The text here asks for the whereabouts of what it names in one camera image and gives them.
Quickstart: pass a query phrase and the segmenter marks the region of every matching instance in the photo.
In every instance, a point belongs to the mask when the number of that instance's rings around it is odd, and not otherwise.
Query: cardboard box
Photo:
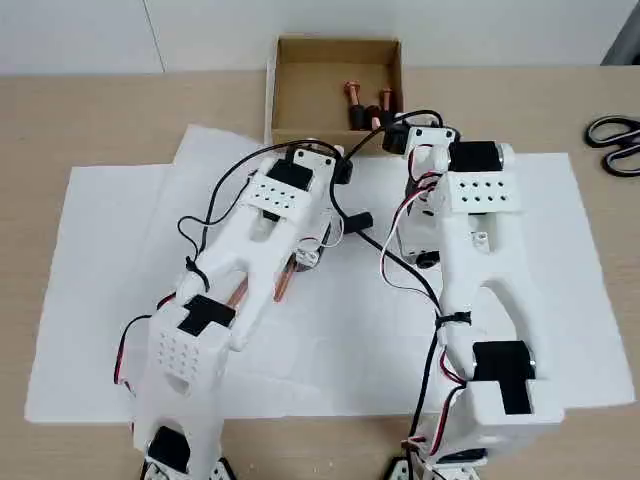
[[[400,42],[376,38],[280,37],[275,60],[271,109],[274,143],[317,138],[355,146],[367,131],[349,129],[349,102],[344,84],[360,83],[360,103],[379,103],[380,90],[391,87],[396,111],[402,111]],[[367,153],[382,153],[383,135]]]

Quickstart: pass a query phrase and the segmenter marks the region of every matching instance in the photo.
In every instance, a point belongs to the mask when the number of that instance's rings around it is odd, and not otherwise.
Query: scissors handle
[[[596,130],[604,125],[622,125],[627,127],[627,131],[609,135],[608,137],[596,136]],[[624,115],[607,115],[605,117],[597,118],[591,122],[584,131],[585,143],[593,148],[629,144],[634,141],[635,137],[640,137],[640,121],[631,117],[625,117]]]
[[[602,168],[604,168],[607,173],[615,175],[616,177],[639,177],[640,167],[623,170],[615,166],[616,161],[621,158],[630,157],[635,153],[640,153],[640,143],[629,143],[626,147],[606,154],[602,158]]]

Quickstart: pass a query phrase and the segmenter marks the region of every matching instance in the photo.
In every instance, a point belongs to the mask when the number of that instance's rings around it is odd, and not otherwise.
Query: white wall
[[[0,0],[0,74],[161,71],[141,0]]]
[[[146,0],[167,70],[262,68],[279,33],[397,36],[407,65],[599,64],[636,0]],[[0,0],[0,73],[162,70],[143,0]]]

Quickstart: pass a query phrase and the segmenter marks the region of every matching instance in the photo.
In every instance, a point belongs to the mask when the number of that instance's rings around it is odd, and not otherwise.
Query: white plastic frame
[[[424,138],[424,134],[409,138],[407,157],[417,142],[422,142],[418,138]],[[414,151],[417,172],[414,177],[429,170],[442,173],[442,177],[425,205],[416,208],[414,204],[409,218],[401,223],[403,256],[415,260],[411,252],[440,252],[443,279],[440,306],[445,316],[471,311],[473,320],[473,301],[478,290],[490,288],[513,321],[517,339],[529,348],[536,378],[527,381],[533,413],[520,415],[505,413],[497,382],[469,382],[451,406],[438,451],[429,455],[430,441],[420,450],[420,457],[431,466],[446,455],[469,449],[485,448],[488,457],[513,451],[564,418],[564,409],[550,379],[552,359],[546,339],[553,329],[547,324],[544,299],[531,278],[522,237],[522,211],[513,168],[515,154],[509,145],[501,144],[503,171],[450,172],[447,146],[445,141]],[[422,208],[429,208],[434,216],[423,215]],[[473,323],[471,326],[447,323],[440,330],[439,342],[446,345],[457,372],[472,378],[473,344],[486,337],[487,332]],[[416,435],[431,439],[433,430],[433,422],[423,422]],[[437,468],[444,473],[447,469],[469,468],[485,462],[486,459],[447,463]]]
[[[326,213],[335,159],[304,149],[293,158],[313,172],[308,191],[267,177],[276,159],[265,159],[224,228],[197,260],[212,291],[205,293],[202,279],[188,272],[176,298],[149,321],[147,359],[134,402],[134,446],[146,452],[161,426],[182,433],[190,448],[188,472],[160,465],[170,479],[206,480],[214,471],[221,456],[224,419],[219,405],[229,351],[248,342],[300,238],[327,221],[320,217]],[[263,211],[280,218],[273,223],[263,218]],[[196,295],[215,298],[215,279],[234,271],[246,272],[248,288],[229,328],[211,322],[198,336],[180,330],[189,313],[182,305]]]

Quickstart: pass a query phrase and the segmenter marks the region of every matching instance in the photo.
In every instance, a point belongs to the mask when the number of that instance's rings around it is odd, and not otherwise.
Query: wooden table
[[[408,107],[439,110],[468,139],[570,153],[640,382],[640,180],[604,174],[601,153],[581,141],[597,115],[640,113],[640,69],[410,69],[404,78]],[[170,162],[188,123],[259,139],[264,82],[263,72],[0,79],[1,478],[134,479],[141,462],[125,426],[23,419],[70,168]],[[406,418],[229,421],[223,442],[241,479],[376,479],[406,430]],[[636,478],[638,432],[637,406],[572,411],[557,433],[481,473],[492,480]]]

